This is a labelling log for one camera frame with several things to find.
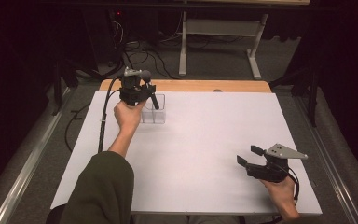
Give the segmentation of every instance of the wooden board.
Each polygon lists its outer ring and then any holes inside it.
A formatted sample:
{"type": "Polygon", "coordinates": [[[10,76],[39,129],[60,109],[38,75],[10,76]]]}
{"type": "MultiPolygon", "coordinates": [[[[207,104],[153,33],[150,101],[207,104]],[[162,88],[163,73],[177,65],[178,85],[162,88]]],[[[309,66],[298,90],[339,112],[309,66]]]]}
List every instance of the wooden board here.
{"type": "MultiPolygon", "coordinates": [[[[109,88],[111,79],[103,81],[100,91],[109,88]]],[[[233,91],[233,92],[271,92],[269,84],[265,81],[248,80],[153,80],[157,91],[233,91]]],[[[116,81],[112,90],[121,87],[120,81],[116,81]]]]}

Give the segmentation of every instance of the metal bar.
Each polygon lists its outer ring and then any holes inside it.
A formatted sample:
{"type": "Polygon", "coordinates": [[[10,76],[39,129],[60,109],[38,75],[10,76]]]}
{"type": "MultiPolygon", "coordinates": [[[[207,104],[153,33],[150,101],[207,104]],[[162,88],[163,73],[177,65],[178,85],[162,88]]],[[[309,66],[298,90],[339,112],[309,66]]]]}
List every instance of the metal bar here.
{"type": "Polygon", "coordinates": [[[179,58],[179,76],[184,77],[186,75],[187,68],[187,12],[183,12],[183,21],[182,21],[182,47],[180,50],[179,58]]]}
{"type": "Polygon", "coordinates": [[[218,11],[218,12],[243,12],[262,11],[263,13],[277,11],[301,11],[301,12],[333,12],[336,7],[310,7],[299,5],[267,5],[267,4],[230,4],[230,3],[106,3],[106,2],[55,2],[42,1],[37,3],[41,7],[104,7],[117,9],[154,9],[154,10],[179,10],[179,11],[218,11]]]}
{"type": "Polygon", "coordinates": [[[258,69],[258,65],[257,65],[257,61],[255,60],[255,57],[251,57],[251,51],[249,49],[246,52],[247,52],[249,64],[251,65],[254,79],[256,80],[261,79],[260,70],[258,69]]]}
{"type": "Polygon", "coordinates": [[[351,224],[358,224],[358,210],[352,201],[351,194],[348,191],[348,188],[342,180],[341,176],[339,175],[336,165],[333,163],[327,148],[324,146],[324,142],[322,141],[319,132],[316,128],[312,126],[312,124],[308,120],[307,108],[305,103],[300,97],[294,97],[294,99],[297,107],[301,111],[303,119],[307,122],[308,128],[310,129],[313,139],[316,142],[318,149],[317,152],[322,159],[322,165],[324,166],[327,176],[330,178],[333,189],[336,192],[337,198],[341,203],[341,206],[345,212],[345,215],[348,218],[348,221],[351,224]]]}
{"type": "Polygon", "coordinates": [[[61,109],[62,106],[62,90],[61,90],[61,76],[60,76],[60,72],[61,72],[61,64],[60,62],[57,60],[57,62],[55,63],[54,66],[54,102],[55,102],[55,108],[53,111],[53,116],[56,116],[58,114],[58,112],[61,109]]]}
{"type": "Polygon", "coordinates": [[[257,29],[256,36],[255,36],[254,46],[253,46],[251,52],[249,53],[249,57],[251,57],[251,58],[255,57],[255,52],[257,51],[258,45],[260,44],[261,35],[264,32],[264,27],[266,27],[266,22],[267,22],[268,17],[269,17],[269,14],[263,14],[263,16],[261,18],[261,21],[260,21],[258,29],[257,29]]]}
{"type": "MultiPolygon", "coordinates": [[[[65,99],[63,101],[62,107],[67,105],[69,98],[72,96],[72,93],[73,92],[70,91],[69,88],[66,88],[64,92],[65,99]]],[[[10,192],[0,207],[0,224],[8,223],[11,216],[14,214],[14,211],[16,210],[16,207],[19,204],[23,193],[27,189],[31,178],[34,175],[37,165],[39,164],[45,151],[45,146],[48,143],[48,140],[51,137],[58,121],[60,120],[61,115],[62,110],[60,110],[57,115],[54,116],[42,139],[39,141],[39,144],[35,146],[30,156],[28,157],[28,160],[22,167],[19,176],[17,177],[16,181],[11,187],[10,192]]]]}

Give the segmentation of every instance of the white table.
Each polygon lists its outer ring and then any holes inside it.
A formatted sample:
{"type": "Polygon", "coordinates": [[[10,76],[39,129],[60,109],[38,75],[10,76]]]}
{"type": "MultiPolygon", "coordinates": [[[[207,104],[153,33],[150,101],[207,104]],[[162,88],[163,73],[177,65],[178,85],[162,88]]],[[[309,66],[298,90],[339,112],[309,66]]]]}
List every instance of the white table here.
{"type": "MultiPolygon", "coordinates": [[[[250,145],[281,143],[296,148],[274,93],[164,91],[165,124],[140,124],[126,159],[135,173],[133,214],[276,214],[262,184],[246,175],[237,155],[250,163],[265,159],[250,145]]],[[[64,204],[80,172],[97,153],[105,91],[96,91],[51,208],[64,204]]],[[[108,104],[106,150],[118,132],[108,104]]],[[[300,160],[289,165],[300,180],[299,213],[321,208],[300,160]]]]}

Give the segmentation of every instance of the clear plastic container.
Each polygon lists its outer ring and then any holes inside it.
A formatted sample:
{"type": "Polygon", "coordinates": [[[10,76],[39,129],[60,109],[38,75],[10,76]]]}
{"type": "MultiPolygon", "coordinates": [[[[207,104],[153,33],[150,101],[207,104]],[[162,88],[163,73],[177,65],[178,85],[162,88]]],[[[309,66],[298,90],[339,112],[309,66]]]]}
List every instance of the clear plastic container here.
{"type": "Polygon", "coordinates": [[[144,108],[142,108],[141,123],[165,123],[165,95],[156,94],[159,109],[153,105],[152,99],[147,99],[144,108]]]}

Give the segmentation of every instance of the white stand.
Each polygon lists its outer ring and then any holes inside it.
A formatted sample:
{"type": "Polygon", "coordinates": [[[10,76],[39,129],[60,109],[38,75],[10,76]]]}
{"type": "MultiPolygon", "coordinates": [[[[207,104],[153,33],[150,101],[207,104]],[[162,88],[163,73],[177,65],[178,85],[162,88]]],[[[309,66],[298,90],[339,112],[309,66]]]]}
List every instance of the white stand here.
{"type": "Polygon", "coordinates": [[[236,35],[254,37],[255,42],[252,49],[247,49],[249,64],[255,79],[261,79],[255,60],[255,53],[260,43],[261,35],[266,26],[268,14],[264,14],[261,21],[217,21],[217,20],[195,20],[187,19],[187,12],[183,13],[182,48],[179,62],[179,76],[186,75],[186,37],[187,34],[197,35],[236,35]]]}

